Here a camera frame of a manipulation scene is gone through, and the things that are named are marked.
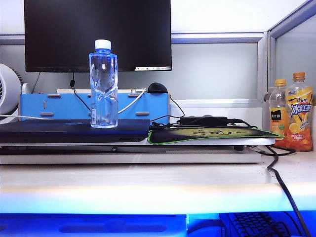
white bottle cap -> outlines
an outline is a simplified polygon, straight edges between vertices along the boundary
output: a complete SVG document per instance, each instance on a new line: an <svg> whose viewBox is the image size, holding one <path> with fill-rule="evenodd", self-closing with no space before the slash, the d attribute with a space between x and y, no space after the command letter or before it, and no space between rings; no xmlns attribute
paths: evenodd
<svg viewBox="0 0 316 237"><path fill-rule="evenodd" d="M111 49L111 41L106 40L106 39L97 39L94 42L94 46L95 46L95 49L98 49L98 48Z"/></svg>

computer mouse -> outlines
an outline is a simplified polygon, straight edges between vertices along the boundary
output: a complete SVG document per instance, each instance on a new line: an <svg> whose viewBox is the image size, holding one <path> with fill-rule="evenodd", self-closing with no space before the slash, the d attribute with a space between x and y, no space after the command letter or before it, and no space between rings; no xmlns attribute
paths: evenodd
<svg viewBox="0 0 316 237"><path fill-rule="evenodd" d="M148 86L147 93L168 93L168 90L163 84L154 82Z"/></svg>

green mouse pad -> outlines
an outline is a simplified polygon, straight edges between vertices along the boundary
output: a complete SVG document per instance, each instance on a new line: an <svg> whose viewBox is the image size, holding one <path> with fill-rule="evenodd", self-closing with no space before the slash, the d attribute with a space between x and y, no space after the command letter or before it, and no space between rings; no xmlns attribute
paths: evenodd
<svg viewBox="0 0 316 237"><path fill-rule="evenodd" d="M231 126L225 128L167 128L149 132L148 142L154 145L162 145L175 142L183 142L195 139L207 138L255 138L284 136L264 131L257 128Z"/></svg>

electric fan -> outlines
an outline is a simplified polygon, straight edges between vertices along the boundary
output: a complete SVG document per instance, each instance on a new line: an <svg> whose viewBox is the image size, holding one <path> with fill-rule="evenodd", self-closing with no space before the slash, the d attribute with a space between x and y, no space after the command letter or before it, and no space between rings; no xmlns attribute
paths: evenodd
<svg viewBox="0 0 316 237"><path fill-rule="evenodd" d="M19 96L23 81L21 76L5 64L0 64L0 114L18 115ZM15 117L0 117L0 124L17 120Z"/></svg>

iced tea bottle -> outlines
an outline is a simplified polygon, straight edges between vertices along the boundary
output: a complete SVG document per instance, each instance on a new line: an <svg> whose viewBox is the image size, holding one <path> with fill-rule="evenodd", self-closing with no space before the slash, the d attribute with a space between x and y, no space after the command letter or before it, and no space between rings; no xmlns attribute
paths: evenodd
<svg viewBox="0 0 316 237"><path fill-rule="evenodd" d="M294 84L286 89L289 113L289 131L286 147L298 152L308 152L313 148L311 137L311 111L313 89L304 83L305 72L293 73Z"/></svg>

